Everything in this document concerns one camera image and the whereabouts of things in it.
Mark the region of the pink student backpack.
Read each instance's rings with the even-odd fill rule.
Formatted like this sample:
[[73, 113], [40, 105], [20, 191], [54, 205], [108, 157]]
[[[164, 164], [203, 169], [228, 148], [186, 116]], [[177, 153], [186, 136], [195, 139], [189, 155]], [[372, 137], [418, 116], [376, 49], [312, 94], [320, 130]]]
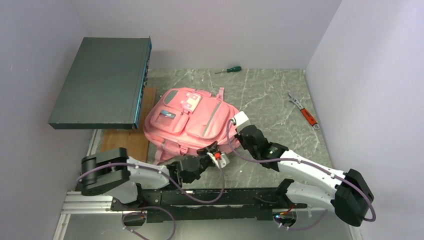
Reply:
[[154, 165], [174, 157], [195, 156], [214, 142], [225, 154], [241, 145], [235, 126], [226, 129], [239, 110], [225, 102], [224, 92], [223, 87], [216, 95], [188, 87], [172, 88], [159, 99], [143, 125], [146, 138], [157, 147]]

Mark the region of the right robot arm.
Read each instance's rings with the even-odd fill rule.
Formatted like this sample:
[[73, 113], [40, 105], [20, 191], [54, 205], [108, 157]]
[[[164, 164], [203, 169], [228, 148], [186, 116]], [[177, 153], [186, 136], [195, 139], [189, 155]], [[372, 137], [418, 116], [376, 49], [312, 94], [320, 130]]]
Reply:
[[228, 122], [225, 136], [227, 140], [236, 138], [250, 153], [250, 158], [244, 157], [231, 144], [230, 149], [241, 159], [307, 181], [303, 184], [284, 179], [275, 194], [280, 207], [287, 208], [291, 204], [319, 207], [334, 212], [340, 220], [354, 227], [364, 221], [376, 221], [374, 195], [359, 171], [337, 170], [302, 157], [284, 145], [269, 142], [255, 125], [238, 129]]

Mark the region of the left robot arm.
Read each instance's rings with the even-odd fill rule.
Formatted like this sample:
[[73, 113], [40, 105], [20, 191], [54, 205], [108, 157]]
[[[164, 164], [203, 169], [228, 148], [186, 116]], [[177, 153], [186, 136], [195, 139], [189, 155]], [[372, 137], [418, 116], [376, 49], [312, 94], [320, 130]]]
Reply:
[[218, 167], [220, 173], [221, 189], [218, 195], [210, 200], [189, 197], [198, 203], [212, 204], [225, 191], [225, 176], [222, 162], [215, 160], [211, 153], [189, 155], [167, 165], [154, 165], [139, 161], [129, 156], [126, 148], [118, 147], [84, 157], [77, 182], [84, 196], [109, 195], [129, 209], [137, 210], [144, 203], [143, 189], [178, 189], [187, 195], [182, 184], [199, 180], [201, 174], [212, 166]]

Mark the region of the red adjustable wrench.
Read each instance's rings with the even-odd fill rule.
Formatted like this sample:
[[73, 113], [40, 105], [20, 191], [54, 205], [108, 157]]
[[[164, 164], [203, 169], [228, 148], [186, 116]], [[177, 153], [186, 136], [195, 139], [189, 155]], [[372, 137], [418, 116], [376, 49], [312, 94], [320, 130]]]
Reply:
[[299, 111], [303, 115], [303, 117], [307, 120], [307, 122], [315, 129], [319, 130], [320, 126], [316, 119], [313, 117], [313, 115], [301, 104], [301, 102], [298, 100], [298, 97], [294, 92], [289, 92], [289, 101], [293, 103], [295, 106], [299, 108]]

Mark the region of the wooden board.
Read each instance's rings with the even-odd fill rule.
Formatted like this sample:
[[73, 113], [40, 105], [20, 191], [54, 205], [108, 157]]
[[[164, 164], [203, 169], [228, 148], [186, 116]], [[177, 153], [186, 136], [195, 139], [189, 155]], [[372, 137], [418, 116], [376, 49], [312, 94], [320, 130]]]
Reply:
[[157, 89], [155, 87], [147, 87], [141, 103], [139, 115], [139, 126], [137, 129], [117, 130], [106, 129], [102, 133], [99, 152], [106, 152], [115, 148], [125, 148], [127, 154], [134, 159], [147, 162], [149, 140], [146, 138], [143, 127], [146, 117], [155, 106]]

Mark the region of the dark grey flat box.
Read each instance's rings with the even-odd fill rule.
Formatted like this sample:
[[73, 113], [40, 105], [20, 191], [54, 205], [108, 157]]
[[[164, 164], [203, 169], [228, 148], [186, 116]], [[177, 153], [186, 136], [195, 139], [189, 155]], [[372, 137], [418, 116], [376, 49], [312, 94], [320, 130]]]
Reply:
[[140, 127], [151, 38], [85, 37], [48, 119], [56, 130]]

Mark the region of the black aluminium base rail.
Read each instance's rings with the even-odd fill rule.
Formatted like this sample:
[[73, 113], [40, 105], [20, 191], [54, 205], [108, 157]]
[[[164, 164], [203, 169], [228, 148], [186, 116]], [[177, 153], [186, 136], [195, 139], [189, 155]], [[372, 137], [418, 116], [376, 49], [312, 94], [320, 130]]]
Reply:
[[61, 212], [63, 214], [124, 214], [131, 211], [144, 212], [148, 223], [170, 220], [172, 214], [177, 221], [185, 220], [271, 220], [278, 212], [290, 210], [311, 211], [325, 209], [322, 203], [313, 204], [310, 199], [290, 200], [276, 192], [275, 187], [218, 188], [180, 190], [142, 189], [136, 200], [123, 203], [107, 194], [85, 196], [80, 192], [68, 192]]

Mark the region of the green handled screwdriver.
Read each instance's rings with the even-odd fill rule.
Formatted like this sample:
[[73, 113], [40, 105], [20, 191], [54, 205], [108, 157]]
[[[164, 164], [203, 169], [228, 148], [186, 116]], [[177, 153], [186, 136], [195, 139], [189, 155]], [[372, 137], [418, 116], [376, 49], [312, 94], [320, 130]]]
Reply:
[[241, 66], [234, 66], [234, 67], [231, 67], [231, 68], [227, 68], [226, 70], [216, 72], [215, 74], [236, 73], [236, 72], [240, 72], [241, 70], [242, 70], [242, 67]]

